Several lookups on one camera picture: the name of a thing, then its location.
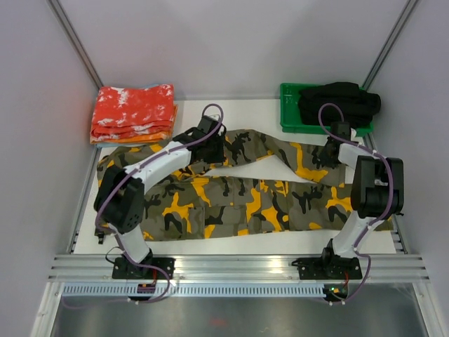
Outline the camouflage yellow green trousers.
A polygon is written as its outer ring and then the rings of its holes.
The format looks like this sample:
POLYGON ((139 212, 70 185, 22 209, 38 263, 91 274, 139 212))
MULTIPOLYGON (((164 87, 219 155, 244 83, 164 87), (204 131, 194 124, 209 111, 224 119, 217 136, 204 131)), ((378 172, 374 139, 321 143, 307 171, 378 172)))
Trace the camouflage yellow green trousers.
POLYGON ((341 230, 355 214, 352 186, 342 164, 330 163, 320 145, 280 140, 240 129, 226 132, 218 163, 194 160, 166 173, 133 217, 148 242, 219 239, 251 234, 341 230), (294 181, 214 176, 277 158, 294 181))

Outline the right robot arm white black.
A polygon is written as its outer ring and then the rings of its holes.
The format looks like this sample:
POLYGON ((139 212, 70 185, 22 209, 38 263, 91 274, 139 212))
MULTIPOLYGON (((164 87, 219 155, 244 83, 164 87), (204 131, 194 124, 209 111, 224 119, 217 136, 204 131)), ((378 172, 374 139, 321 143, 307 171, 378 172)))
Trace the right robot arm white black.
POLYGON ((340 233, 323 249, 319 267, 323 275, 335 278, 356 272, 361 278, 359 247, 375 229, 404 204, 403 161, 386 158, 351 141, 345 121, 333 122, 326 149, 330 157, 354 169, 350 203, 352 212, 340 233))

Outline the black trousers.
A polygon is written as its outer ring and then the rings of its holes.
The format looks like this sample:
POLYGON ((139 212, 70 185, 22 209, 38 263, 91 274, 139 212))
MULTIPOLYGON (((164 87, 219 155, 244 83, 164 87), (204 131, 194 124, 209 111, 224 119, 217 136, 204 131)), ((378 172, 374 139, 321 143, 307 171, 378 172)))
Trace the black trousers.
POLYGON ((380 112, 381 98, 351 82, 311 86, 298 91, 300 118, 305 125, 330 126, 345 121, 354 128, 367 128, 380 112))

